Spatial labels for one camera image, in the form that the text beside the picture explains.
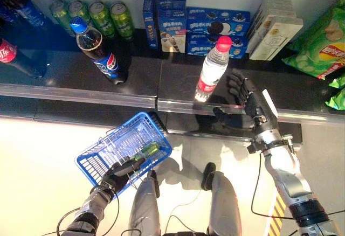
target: blue shopping basket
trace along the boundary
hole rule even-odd
[[[140,112],[123,125],[108,131],[105,137],[77,156],[75,163],[92,185],[96,186],[114,163],[122,164],[126,156],[133,157],[153,142],[159,144],[160,150],[149,156],[140,166],[140,170],[131,175],[119,195],[171,154],[171,145],[147,113]]]

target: green bottle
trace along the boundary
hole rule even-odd
[[[148,146],[144,147],[140,152],[133,156],[136,161],[140,158],[150,158],[160,150],[160,146],[157,142],[152,142]]]

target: green chip bag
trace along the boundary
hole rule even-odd
[[[345,110],[345,88],[325,103],[328,107],[335,108],[337,110]]]
[[[330,84],[330,87],[334,87],[337,89],[342,89],[343,87],[345,87],[345,74],[343,74],[342,76],[340,76],[339,78],[334,79]]]
[[[288,48],[299,53],[283,59],[287,65],[318,79],[345,65],[345,0],[333,5]]]

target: floor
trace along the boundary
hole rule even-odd
[[[55,231],[60,217],[79,207],[91,189],[74,158],[106,130],[0,119],[0,210],[5,210],[0,213],[0,235],[40,236]],[[303,125],[302,131],[304,144],[298,157],[304,176],[328,212],[345,209],[345,126]],[[199,185],[205,165],[212,161],[237,193],[242,235],[267,235],[268,219],[250,211],[259,165],[257,154],[248,155],[241,142],[178,135],[169,135],[168,141],[174,150],[157,167],[162,234],[172,212],[193,230],[205,232],[211,193],[201,191]],[[135,189],[128,188],[119,197],[119,218],[109,235],[120,235],[127,229],[134,195]],[[274,200],[272,178],[262,169],[254,209],[269,213]],[[116,201],[106,208],[98,235],[108,230],[117,210]],[[332,218],[344,234],[344,213]],[[68,216],[60,228],[72,220],[73,215]],[[294,222],[284,221],[281,235],[289,235],[295,229]],[[177,219],[171,218],[167,232],[185,230]]]

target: green can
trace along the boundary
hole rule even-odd
[[[124,40],[131,41],[134,34],[134,25],[125,4],[121,2],[113,4],[110,12],[119,35]]]
[[[96,28],[106,37],[115,37],[115,25],[110,17],[109,9],[103,2],[94,2],[89,6],[90,16]]]
[[[80,0],[73,0],[69,2],[68,14],[71,17],[81,17],[88,26],[93,26],[91,17],[88,14],[87,6]]]
[[[57,22],[70,36],[74,37],[75,34],[70,26],[71,16],[68,15],[66,3],[63,0],[56,0],[50,5],[49,8]]]

